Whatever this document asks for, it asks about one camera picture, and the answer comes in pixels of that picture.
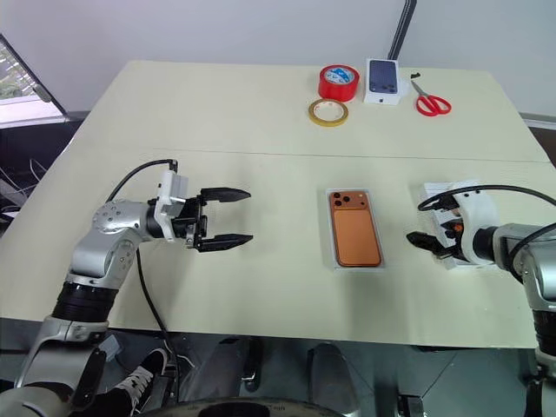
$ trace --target red scissors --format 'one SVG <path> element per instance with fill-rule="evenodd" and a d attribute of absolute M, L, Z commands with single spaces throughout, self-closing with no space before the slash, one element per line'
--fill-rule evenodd
<path fill-rule="evenodd" d="M 412 80 L 411 84 L 414 85 L 415 89 L 419 93 L 417 102 L 415 102 L 415 107 L 424 116 L 438 116 L 447 115 L 452 111 L 452 104 L 444 100 L 443 98 L 437 96 L 431 96 L 425 91 L 420 89 L 415 81 Z"/>

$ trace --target black cable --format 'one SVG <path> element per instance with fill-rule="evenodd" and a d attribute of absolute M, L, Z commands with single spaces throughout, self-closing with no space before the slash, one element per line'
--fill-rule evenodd
<path fill-rule="evenodd" d="M 172 340 L 170 339 L 168 330 L 166 329 L 166 325 L 164 324 L 164 321 L 162 320 L 162 317 L 158 314 L 158 311 L 156 311 L 155 304 L 151 300 L 150 295 L 149 295 L 149 291 L 147 290 L 147 284 L 145 282 L 145 277 L 142 273 L 141 252 L 139 252 L 139 248 L 137 248 L 137 250 L 136 250 L 136 255 L 137 255 L 137 270 L 139 271 L 139 282 L 141 283 L 142 293 L 145 295 L 145 299 L 147 300 L 147 304 L 149 304 L 150 311 L 152 312 L 153 316 L 155 317 L 156 324 L 158 324 L 158 327 L 162 331 L 162 336 L 164 337 L 164 340 L 166 341 L 166 344 L 168 345 L 168 347 L 170 349 L 170 353 L 172 353 L 172 356 L 174 356 L 174 358 L 173 358 L 174 362 L 175 362 L 174 391 L 175 391 L 175 402 L 178 403 L 179 400 L 180 400 L 180 362 L 178 360 L 178 356 L 177 356 L 177 352 L 176 352 L 175 347 L 174 347 L 174 343 L 172 343 Z"/>
<path fill-rule="evenodd" d="M 440 207 L 436 206 L 435 204 L 431 204 L 433 202 L 437 202 L 441 198 L 449 197 L 451 195 L 461 194 L 461 193 L 468 193 L 472 191 L 481 191 L 483 189 L 498 189 L 498 190 L 505 190 L 505 191 L 514 191 L 516 193 L 523 193 L 529 194 L 535 197 L 544 200 L 545 202 L 550 202 L 553 206 L 556 206 L 556 200 L 554 200 L 551 196 L 542 194 L 539 191 L 535 191 L 534 189 L 526 189 L 523 187 L 515 187 L 513 185 L 472 185 L 470 187 L 461 187 L 459 189 L 450 189 L 443 193 L 437 194 L 432 196 L 431 198 L 427 198 L 424 202 L 417 206 L 419 211 L 428 211 L 433 209 L 440 209 Z"/>
<path fill-rule="evenodd" d="M 114 190 L 110 193 L 109 197 L 106 199 L 106 202 L 111 202 L 116 197 L 116 194 L 120 192 L 120 189 L 125 185 L 129 178 L 133 175 L 137 174 L 139 171 L 144 170 L 145 168 L 152 167 L 153 165 L 163 165 L 167 163 L 169 168 L 172 169 L 174 172 L 177 173 L 177 161 L 175 159 L 157 159 L 156 161 L 146 162 L 143 165 L 139 165 L 133 171 L 129 172 L 119 183 L 116 185 Z"/>
<path fill-rule="evenodd" d="M 535 239 L 541 237 L 542 235 L 548 233 L 548 232 L 552 232 L 553 230 L 556 229 L 556 223 L 552 223 L 549 224 L 548 226 L 545 226 L 544 228 L 540 228 L 539 230 L 537 230 L 534 233 L 531 233 L 530 235 L 524 237 L 523 239 L 521 239 L 514 247 L 513 249 L 510 251 L 510 254 L 508 255 L 508 265 L 507 265 L 507 269 L 508 271 L 510 271 L 512 273 L 512 275 L 515 277 L 516 280 L 518 280 L 519 282 L 523 283 L 523 280 L 521 279 L 520 275 L 518 274 L 518 272 L 515 270 L 515 268 L 513 267 L 513 262 L 515 261 L 515 257 L 517 256 L 517 254 L 521 251 L 521 249 L 523 249 L 528 243 L 534 241 Z"/>
<path fill-rule="evenodd" d="M 461 193 L 470 193 L 470 192 L 473 192 L 473 191 L 480 192 L 483 189 L 497 189 L 497 190 L 513 191 L 513 192 L 516 192 L 516 193 L 528 194 L 528 195 L 532 195 L 534 197 L 538 197 L 539 199 L 544 200 L 545 202 L 549 202 L 553 206 L 556 206 L 556 200 L 555 199 L 553 199 L 549 195 L 542 194 L 539 191 L 535 191 L 534 189 L 526 189 L 526 188 L 523 188 L 523 187 L 516 187 L 516 186 L 513 186 L 513 185 L 498 185 L 498 184 L 496 184 L 496 185 L 473 185 L 473 186 L 469 186 L 469 187 L 461 187 L 459 189 L 450 189 L 450 190 L 445 191 L 443 193 L 439 193 L 439 194 L 434 195 L 430 198 L 427 198 L 424 202 L 422 202 L 421 204 L 419 204 L 417 206 L 417 209 L 419 211 L 428 211 L 428 210 L 441 209 L 442 204 L 440 204 L 440 203 L 433 204 L 433 203 L 438 202 L 439 200 L 441 200 L 445 197 L 452 196 L 452 195 L 461 194 Z M 523 249 L 528 243 L 534 241 L 535 239 L 544 235 L 545 233 L 551 232 L 555 229 L 556 229 L 556 223 L 552 223 L 552 224 L 549 224 L 548 226 L 545 226 L 544 228 L 540 228 L 536 232 L 531 233 L 530 235 L 521 239 L 513 247 L 512 251 L 509 253 L 508 263 L 507 263 L 506 267 L 507 267 L 508 271 L 513 275 L 513 277 L 516 280 L 518 280 L 520 283 L 523 283 L 523 280 L 521 279 L 521 276 L 517 273 L 517 271 L 513 267 L 513 262 L 515 261 L 515 257 L 520 252 L 520 250 Z"/>
<path fill-rule="evenodd" d="M 152 167 L 154 165 L 163 165 L 165 163 L 169 165 L 170 169 L 172 169 L 174 172 L 177 173 L 177 161 L 175 159 L 158 159 L 155 161 L 146 162 L 142 165 L 139 165 L 131 172 L 129 172 L 112 190 L 109 197 L 106 199 L 106 202 L 111 202 L 112 200 L 114 200 L 114 198 L 116 197 L 118 192 L 122 189 L 122 187 L 125 185 L 125 183 L 129 181 L 129 179 L 133 175 L 137 174 L 139 171 L 142 171 L 143 169 Z M 141 253 L 139 252 L 139 248 L 137 248 L 136 250 L 136 255 L 137 255 L 137 271 L 139 272 L 139 282 L 141 283 L 142 293 L 144 294 L 145 299 L 149 304 L 150 311 L 155 317 L 158 327 L 161 329 L 162 336 L 164 337 L 164 340 L 166 341 L 169 347 L 170 354 L 173 356 L 172 359 L 175 362 L 174 390 L 175 390 L 175 402 L 177 403 L 180 400 L 180 367 L 179 367 L 177 352 L 175 350 L 174 344 L 172 343 L 172 340 L 170 339 L 168 330 L 166 329 L 166 325 L 164 324 L 164 321 L 162 321 L 161 316 L 158 314 L 158 311 L 156 310 L 155 304 L 150 298 L 149 290 L 147 289 L 147 285 L 145 283 L 145 277 L 142 272 Z"/>

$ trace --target orange smartphone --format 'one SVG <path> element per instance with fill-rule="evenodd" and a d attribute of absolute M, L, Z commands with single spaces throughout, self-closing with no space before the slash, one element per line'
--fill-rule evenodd
<path fill-rule="evenodd" d="M 338 263 L 342 267 L 379 266 L 381 250 L 367 193 L 335 191 L 329 204 Z"/>

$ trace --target red tape roll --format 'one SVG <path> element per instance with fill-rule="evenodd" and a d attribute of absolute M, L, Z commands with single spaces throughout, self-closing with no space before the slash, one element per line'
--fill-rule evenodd
<path fill-rule="evenodd" d="M 359 73 L 347 65 L 329 65 L 321 70 L 319 95 L 346 102 L 355 96 Z"/>

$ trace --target scissors handle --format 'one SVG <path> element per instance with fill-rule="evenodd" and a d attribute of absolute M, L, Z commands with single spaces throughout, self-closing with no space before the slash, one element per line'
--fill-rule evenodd
<path fill-rule="evenodd" d="M 452 110 L 452 104 L 437 96 L 419 96 L 415 104 L 424 116 L 446 115 Z"/>

